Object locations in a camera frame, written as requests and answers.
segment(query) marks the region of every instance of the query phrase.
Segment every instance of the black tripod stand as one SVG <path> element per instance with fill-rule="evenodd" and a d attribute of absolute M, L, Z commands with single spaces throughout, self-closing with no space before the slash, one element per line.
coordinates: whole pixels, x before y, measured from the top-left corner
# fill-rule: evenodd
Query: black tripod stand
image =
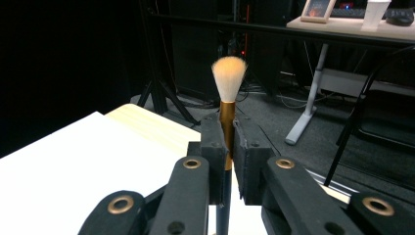
<path fill-rule="evenodd" d="M 152 94 L 152 99 L 155 107 L 155 112 L 159 115 L 164 114 L 168 108 L 165 101 L 165 97 L 169 98 L 173 102 L 174 106 L 179 110 L 180 114 L 189 122 L 193 124 L 198 124 L 198 122 L 192 117 L 192 115 L 186 110 L 177 96 L 171 91 L 170 87 L 163 80 L 161 75 L 161 61 L 159 60 L 156 53 L 155 37 L 156 33 L 154 30 L 158 28 L 158 25 L 152 23 L 148 19 L 148 14 L 152 14 L 152 10 L 147 4 L 146 1 L 136 1 L 138 6 L 134 6 L 135 9 L 138 9 L 138 14 L 140 19 L 137 19 L 137 25 L 141 25 L 144 39 L 145 39 L 145 48 L 146 53 L 150 62 L 151 74 L 150 81 L 148 82 L 146 88 L 141 94 L 141 97 L 138 101 L 138 106 L 144 107 L 149 98 L 150 93 Z"/>

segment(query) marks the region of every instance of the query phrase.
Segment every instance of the chair leg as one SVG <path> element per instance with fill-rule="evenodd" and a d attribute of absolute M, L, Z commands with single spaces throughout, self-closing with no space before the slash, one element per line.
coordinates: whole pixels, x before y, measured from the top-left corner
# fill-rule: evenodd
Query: chair leg
<path fill-rule="evenodd" d="M 324 181 L 324 186 L 328 187 L 330 182 L 332 181 L 333 175 L 335 174 L 336 167 L 339 164 L 340 158 L 342 157 L 343 151 L 345 150 L 348 137 L 350 136 L 352 131 L 352 124 L 348 123 L 342 131 L 342 134 L 339 138 L 339 148 L 333 159 L 332 165 L 330 166 L 329 173 L 327 174 L 326 180 Z"/>

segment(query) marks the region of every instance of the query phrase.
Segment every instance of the desk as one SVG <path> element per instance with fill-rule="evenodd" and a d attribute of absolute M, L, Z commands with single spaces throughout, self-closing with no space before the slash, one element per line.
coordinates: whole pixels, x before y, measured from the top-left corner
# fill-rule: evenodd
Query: desk
<path fill-rule="evenodd" d="M 305 29 L 305 30 L 311 30 L 311 31 L 324 31 L 324 32 L 331 32 L 331 33 L 338 33 L 339 35 L 343 35 L 345 40 L 347 40 L 347 37 L 350 35 L 356 36 L 370 36 L 370 37 L 379 37 L 379 38 L 385 38 L 385 39 L 405 39 L 405 40 L 413 40 L 415 44 L 415 23 L 413 23 L 409 27 L 401 27 L 401 26 L 395 26 L 386 23 L 385 21 L 381 21 L 378 25 L 378 28 L 376 30 L 363 30 L 361 27 L 363 25 L 363 19 L 333 19 L 330 18 L 327 23 L 305 23 L 300 20 L 300 18 L 296 18 L 295 20 L 287 23 L 287 27 L 289 28 L 296 28 L 296 29 Z M 330 87 L 329 84 L 327 84 L 327 80 L 324 80 L 325 71 L 324 68 L 324 62 L 326 59 L 326 53 L 328 50 L 329 45 L 327 43 L 323 44 L 323 47 L 320 52 L 320 57 L 318 60 L 317 67 L 314 72 L 314 77 L 311 83 L 310 91 L 308 94 L 308 100 L 305 107 L 305 111 L 302 113 L 301 117 L 297 121 L 297 123 L 294 125 L 294 127 L 291 129 L 290 133 L 287 135 L 285 142 L 289 145 L 295 145 L 300 136 L 302 135 L 303 131 L 307 127 L 309 121 L 311 120 L 312 116 L 314 115 L 316 111 L 316 107 L 314 106 L 314 100 L 315 96 L 317 94 L 317 90 L 320 88 L 320 85 L 322 83 L 325 84 L 325 89 Z M 329 76 L 334 77 L 332 75 L 331 70 L 326 70 L 326 73 L 329 74 Z M 357 86 L 357 89 L 354 90 L 347 90 L 347 95 L 353 95 L 357 96 L 358 92 L 360 91 L 365 76 L 359 76 L 355 74 L 346 74 L 344 72 L 344 75 L 353 77 L 354 81 L 357 81 L 357 83 L 360 83 L 360 86 Z M 333 90 L 335 92 L 345 93 L 345 87 L 342 85 L 340 87 L 340 90 Z"/>
<path fill-rule="evenodd" d="M 107 195 L 130 190 L 146 197 L 162 187 L 188 142 L 200 137 L 131 104 L 58 130 L 0 160 L 0 234 L 76 234 Z M 233 180 L 229 234 L 266 234 L 260 207 L 245 206 Z M 214 231 L 209 206 L 208 234 Z"/>

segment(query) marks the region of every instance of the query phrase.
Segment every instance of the gray carpet floor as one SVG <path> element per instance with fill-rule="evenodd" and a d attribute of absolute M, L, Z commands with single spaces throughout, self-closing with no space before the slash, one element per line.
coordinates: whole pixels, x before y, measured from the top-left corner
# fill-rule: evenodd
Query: gray carpet floor
<path fill-rule="evenodd" d="M 317 112 L 294 146 L 284 142 L 287 134 L 304 111 L 308 91 L 304 88 L 281 88 L 281 96 L 263 92 L 240 92 L 237 113 L 251 117 L 265 132 L 272 145 L 284 157 L 292 158 L 308 170 L 327 174 L 337 151 L 336 141 L 352 109 L 351 101 L 321 95 L 315 103 Z M 201 104 L 195 99 L 178 96 L 185 104 Z M 200 127 L 186 121 L 167 99 L 169 111 L 163 114 L 176 122 L 199 131 Z M 145 108 L 153 110 L 151 98 Z M 186 106 L 194 119 L 217 112 L 218 108 L 202 109 Z M 394 200 L 415 216 L 415 156 L 351 136 L 334 175 L 340 183 L 358 192 L 378 193 Z"/>

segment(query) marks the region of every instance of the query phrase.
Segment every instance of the brush bristles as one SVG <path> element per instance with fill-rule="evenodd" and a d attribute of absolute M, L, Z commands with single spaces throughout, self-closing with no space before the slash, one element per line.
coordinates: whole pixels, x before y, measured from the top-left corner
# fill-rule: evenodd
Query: brush bristles
<path fill-rule="evenodd" d="M 238 57 L 223 57 L 212 66 L 214 81 L 222 102 L 235 102 L 247 65 Z"/>

